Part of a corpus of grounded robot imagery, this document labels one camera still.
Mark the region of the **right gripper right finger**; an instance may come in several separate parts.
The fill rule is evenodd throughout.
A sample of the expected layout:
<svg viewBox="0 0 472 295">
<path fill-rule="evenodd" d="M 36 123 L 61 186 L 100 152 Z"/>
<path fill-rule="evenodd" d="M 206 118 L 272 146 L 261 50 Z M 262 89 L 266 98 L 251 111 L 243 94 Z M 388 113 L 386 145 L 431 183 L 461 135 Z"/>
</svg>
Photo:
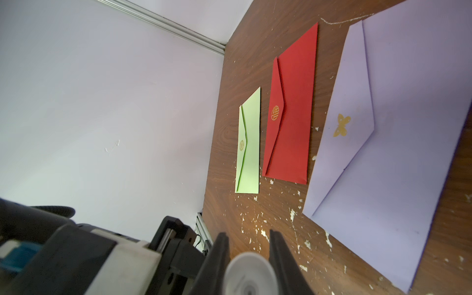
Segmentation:
<svg viewBox="0 0 472 295">
<path fill-rule="evenodd" d="M 293 258 L 283 235 L 270 230 L 269 262 L 275 271 L 280 295 L 314 295 Z"/>
</svg>

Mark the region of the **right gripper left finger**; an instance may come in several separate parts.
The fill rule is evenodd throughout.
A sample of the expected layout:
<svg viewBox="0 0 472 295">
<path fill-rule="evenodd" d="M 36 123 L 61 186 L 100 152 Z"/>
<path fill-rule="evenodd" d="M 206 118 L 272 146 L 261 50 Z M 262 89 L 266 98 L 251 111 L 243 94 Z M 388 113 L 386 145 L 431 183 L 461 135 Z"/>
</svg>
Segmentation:
<svg viewBox="0 0 472 295">
<path fill-rule="evenodd" d="M 218 234 L 190 290 L 190 295 L 222 295 L 224 274 L 230 262 L 229 237 Z"/>
</svg>

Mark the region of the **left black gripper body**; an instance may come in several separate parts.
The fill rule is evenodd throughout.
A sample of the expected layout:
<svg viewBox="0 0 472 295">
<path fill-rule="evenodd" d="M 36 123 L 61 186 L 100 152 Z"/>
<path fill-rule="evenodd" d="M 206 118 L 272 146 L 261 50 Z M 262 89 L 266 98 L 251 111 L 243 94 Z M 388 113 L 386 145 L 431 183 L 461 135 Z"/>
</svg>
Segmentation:
<svg viewBox="0 0 472 295">
<path fill-rule="evenodd" d="M 15 236 L 45 237 L 64 225 L 99 228 L 76 224 L 74 210 L 66 206 L 24 206 L 1 200 L 1 250 L 10 251 L 7 242 Z M 162 279 L 158 295 L 186 295 L 204 263 L 205 255 L 195 246 L 196 233 L 176 218 L 166 217 L 149 248 L 162 255 L 159 273 Z M 1 271 L 1 285 L 6 281 Z"/>
</svg>

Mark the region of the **white green glue stick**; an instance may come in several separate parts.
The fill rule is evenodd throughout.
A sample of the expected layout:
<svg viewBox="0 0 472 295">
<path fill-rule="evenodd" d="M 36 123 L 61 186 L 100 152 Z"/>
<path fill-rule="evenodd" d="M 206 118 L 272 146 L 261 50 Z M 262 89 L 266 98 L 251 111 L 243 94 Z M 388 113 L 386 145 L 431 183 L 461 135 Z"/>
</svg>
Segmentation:
<svg viewBox="0 0 472 295">
<path fill-rule="evenodd" d="M 228 265 L 222 285 L 223 295 L 278 295 L 274 268 L 258 253 L 245 252 Z"/>
</svg>

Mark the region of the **green envelope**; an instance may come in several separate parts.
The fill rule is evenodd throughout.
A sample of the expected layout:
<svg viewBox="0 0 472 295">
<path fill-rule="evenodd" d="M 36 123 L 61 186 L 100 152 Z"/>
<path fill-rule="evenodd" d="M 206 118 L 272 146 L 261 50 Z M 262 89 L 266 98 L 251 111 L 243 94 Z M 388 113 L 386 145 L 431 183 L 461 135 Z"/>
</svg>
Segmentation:
<svg viewBox="0 0 472 295">
<path fill-rule="evenodd" d="M 240 107 L 235 192 L 259 192 L 261 90 L 258 88 Z"/>
</svg>

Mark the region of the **red envelope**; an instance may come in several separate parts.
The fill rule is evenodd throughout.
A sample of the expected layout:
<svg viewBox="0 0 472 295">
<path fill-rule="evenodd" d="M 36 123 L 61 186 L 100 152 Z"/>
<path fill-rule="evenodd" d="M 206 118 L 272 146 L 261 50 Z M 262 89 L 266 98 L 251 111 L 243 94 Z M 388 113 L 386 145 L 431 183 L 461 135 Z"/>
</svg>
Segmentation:
<svg viewBox="0 0 472 295">
<path fill-rule="evenodd" d="M 318 25 L 276 57 L 263 160 L 265 177 L 307 183 Z"/>
</svg>

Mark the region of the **purple envelope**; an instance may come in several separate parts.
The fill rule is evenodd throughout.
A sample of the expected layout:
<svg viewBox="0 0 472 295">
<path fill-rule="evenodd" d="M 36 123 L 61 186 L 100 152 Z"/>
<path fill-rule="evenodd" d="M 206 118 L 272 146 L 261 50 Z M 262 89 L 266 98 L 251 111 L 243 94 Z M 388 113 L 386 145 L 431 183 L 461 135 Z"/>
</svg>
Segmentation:
<svg viewBox="0 0 472 295">
<path fill-rule="evenodd" d="M 303 213 L 407 293 L 472 102 L 472 4 L 349 27 Z"/>
</svg>

